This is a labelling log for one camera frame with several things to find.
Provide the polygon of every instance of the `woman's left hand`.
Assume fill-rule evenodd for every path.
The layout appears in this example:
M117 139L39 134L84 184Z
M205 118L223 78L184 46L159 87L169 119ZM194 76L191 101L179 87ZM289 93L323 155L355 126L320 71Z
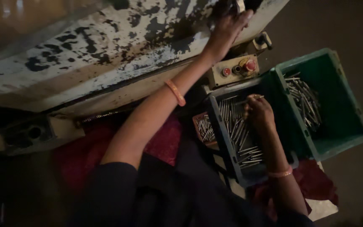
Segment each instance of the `woman's left hand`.
M209 58L212 64L222 60L235 42L236 37L244 27L247 27L247 23L252 18L253 13L253 10L249 9L235 18L230 15L221 18L215 26L215 30L205 45L201 56Z

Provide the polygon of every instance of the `hand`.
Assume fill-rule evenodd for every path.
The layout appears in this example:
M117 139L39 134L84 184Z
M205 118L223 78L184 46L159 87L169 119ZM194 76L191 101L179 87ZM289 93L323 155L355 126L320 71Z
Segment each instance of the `hand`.
M270 104L264 98L256 99L256 94L247 96L248 103L245 110L248 117L259 134L269 130L275 131L274 113Z
M213 65L222 60L243 28L248 27L247 23L253 13L250 9L235 18L231 15L221 18L201 55L204 58L210 58Z

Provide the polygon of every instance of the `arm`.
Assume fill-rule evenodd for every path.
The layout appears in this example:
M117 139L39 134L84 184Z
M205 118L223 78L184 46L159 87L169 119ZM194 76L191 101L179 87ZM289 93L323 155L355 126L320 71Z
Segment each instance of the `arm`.
M264 98L256 100L250 96L248 100L252 108L249 117L261 138L267 171L272 173L286 171L289 164L278 137L270 104ZM308 215L305 200L292 174L286 177L270 178L270 183L277 211L290 209Z
M182 95L185 95L212 65L224 58L252 15L253 11L248 10L237 18L228 16L219 21L198 59L172 79ZM138 169L145 145L164 124L177 104L176 97L167 86L162 86L150 95L131 113L114 135L101 163L125 162Z

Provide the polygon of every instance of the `dark sleeve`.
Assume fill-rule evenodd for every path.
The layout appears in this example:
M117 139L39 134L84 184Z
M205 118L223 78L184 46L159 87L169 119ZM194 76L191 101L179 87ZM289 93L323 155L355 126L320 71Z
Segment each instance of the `dark sleeve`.
M280 227L315 227L307 216L293 210L278 212L277 224Z
M122 162L93 169L69 226L125 226L131 215L137 170Z

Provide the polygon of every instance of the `pink bangle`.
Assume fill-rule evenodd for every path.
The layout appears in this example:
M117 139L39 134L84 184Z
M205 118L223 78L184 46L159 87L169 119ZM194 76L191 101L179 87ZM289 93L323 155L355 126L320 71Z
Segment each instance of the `pink bangle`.
M176 85L172 82L172 80L167 80L165 82L170 90L172 90L172 92L174 93L174 95L176 96L177 100L178 100L178 104L179 106L184 106L185 105L185 99L184 97L180 94L178 88L176 87Z
M289 166L288 170L285 171L285 172L279 172L279 173L268 172L268 176L269 177L274 177L274 178L286 177L289 174L292 174L292 167L291 166Z

